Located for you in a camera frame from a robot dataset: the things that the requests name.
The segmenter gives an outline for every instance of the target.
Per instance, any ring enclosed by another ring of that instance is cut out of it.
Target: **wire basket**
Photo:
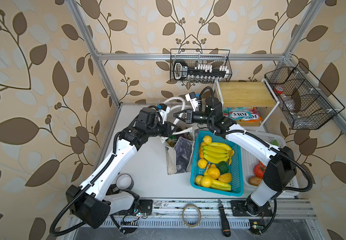
[[[170,81],[176,83],[228,82],[232,77],[230,50],[178,49],[170,50]]]
[[[304,76],[310,73],[318,83],[314,87]],[[291,129],[315,130],[345,107],[301,62],[295,67],[281,67],[265,74],[265,79],[277,95]]]

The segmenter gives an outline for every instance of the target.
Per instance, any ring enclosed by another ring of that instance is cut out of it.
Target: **red tomato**
[[[254,169],[254,175],[256,175],[257,177],[263,177],[264,173],[265,173],[266,167],[265,165],[263,165],[261,162],[259,164],[257,164]]]

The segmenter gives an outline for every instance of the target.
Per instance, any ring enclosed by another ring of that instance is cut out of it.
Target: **screwdriver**
[[[223,205],[222,205],[220,199],[218,199],[218,209],[219,209],[220,214],[221,214],[221,225],[222,225],[223,235],[225,237],[230,237],[231,233],[230,233],[229,221],[226,218],[225,210],[223,209]]]

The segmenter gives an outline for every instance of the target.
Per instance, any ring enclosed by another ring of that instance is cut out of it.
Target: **potato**
[[[262,181],[263,179],[261,177],[257,177],[257,176],[249,177],[249,184],[254,186],[258,186]]]

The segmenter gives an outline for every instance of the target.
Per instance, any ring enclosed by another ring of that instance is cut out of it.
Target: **snack package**
[[[229,118],[233,120],[239,120],[242,118],[251,118],[252,114],[249,111],[249,108],[228,108]]]
[[[222,108],[222,115],[224,117],[229,117],[229,109],[228,108]]]
[[[250,108],[249,112],[250,112],[251,116],[242,118],[241,121],[244,121],[244,122],[260,122],[260,121],[263,120],[261,118],[260,114],[258,113],[257,108]]]

